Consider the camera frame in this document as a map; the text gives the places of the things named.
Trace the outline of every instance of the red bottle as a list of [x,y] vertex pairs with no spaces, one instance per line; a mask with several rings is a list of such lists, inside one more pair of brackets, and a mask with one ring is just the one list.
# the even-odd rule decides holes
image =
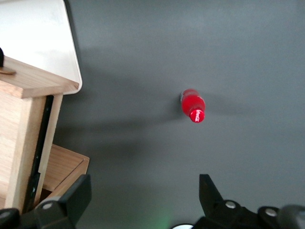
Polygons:
[[181,93],[181,107],[194,123],[204,120],[205,102],[195,89],[187,89]]

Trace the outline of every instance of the white board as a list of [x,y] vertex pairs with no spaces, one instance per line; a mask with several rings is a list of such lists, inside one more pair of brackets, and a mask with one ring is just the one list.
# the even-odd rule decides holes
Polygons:
[[80,84],[63,0],[0,0],[0,47],[4,55]]

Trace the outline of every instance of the wooden plank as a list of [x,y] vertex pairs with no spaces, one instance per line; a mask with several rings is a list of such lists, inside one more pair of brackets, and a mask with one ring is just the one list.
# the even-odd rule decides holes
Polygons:
[[5,198],[0,197],[0,209],[4,208]]
[[45,97],[22,100],[5,208],[18,208],[22,212],[44,106]]
[[0,92],[0,197],[6,198],[15,152],[22,100]]
[[57,187],[56,189],[48,196],[57,197],[62,196],[71,185],[80,177],[82,174],[86,174],[89,165],[89,160],[83,160]]
[[0,73],[0,91],[17,98],[63,94],[76,91],[77,82],[42,69],[5,57],[4,66],[16,71],[14,75]]
[[43,182],[44,182],[44,178],[45,178],[46,170],[47,170],[47,166],[48,166],[48,161],[49,161],[49,157],[50,157],[50,151],[51,151],[51,147],[52,147],[52,143],[53,143],[54,133],[55,133],[55,129],[56,129],[56,124],[57,124],[57,120],[58,120],[58,115],[59,115],[59,111],[61,109],[62,97],[63,97],[63,95],[59,94],[59,95],[55,95],[54,99],[53,99],[48,129],[47,129],[46,137],[44,140],[43,151],[42,151],[41,161],[40,161],[39,170],[38,170],[38,172],[40,173],[40,179],[39,179],[39,183],[38,183],[37,190],[36,190],[36,197],[35,197],[34,205],[39,204],[42,186],[43,186]]
[[43,188],[53,192],[83,161],[88,161],[88,167],[88,157],[53,145]]

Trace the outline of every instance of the screw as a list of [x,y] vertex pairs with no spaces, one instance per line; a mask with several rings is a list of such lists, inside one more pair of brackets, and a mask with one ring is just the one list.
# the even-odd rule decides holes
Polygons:
[[8,211],[6,212],[3,212],[1,215],[0,215],[0,219],[3,219],[3,218],[6,218],[7,216],[9,216],[10,213]]
[[236,204],[232,201],[227,201],[225,204],[228,208],[234,209],[236,208]]
[[276,211],[274,211],[274,210],[271,209],[271,208],[267,208],[267,209],[265,210],[265,212],[266,212],[266,214],[269,215],[269,216],[272,216],[272,217],[276,217],[276,216],[277,216]]
[[49,208],[52,207],[52,206],[53,206],[52,203],[45,204],[45,205],[42,206],[42,209],[43,209],[43,210],[47,210],[47,209],[49,209]]

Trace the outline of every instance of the bottle cap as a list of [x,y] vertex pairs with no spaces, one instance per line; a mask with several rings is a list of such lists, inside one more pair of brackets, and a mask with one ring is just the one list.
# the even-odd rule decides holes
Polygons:
[[200,123],[204,120],[204,111],[200,110],[200,109],[194,109],[192,110],[192,112],[190,113],[190,119],[194,122],[194,123]]

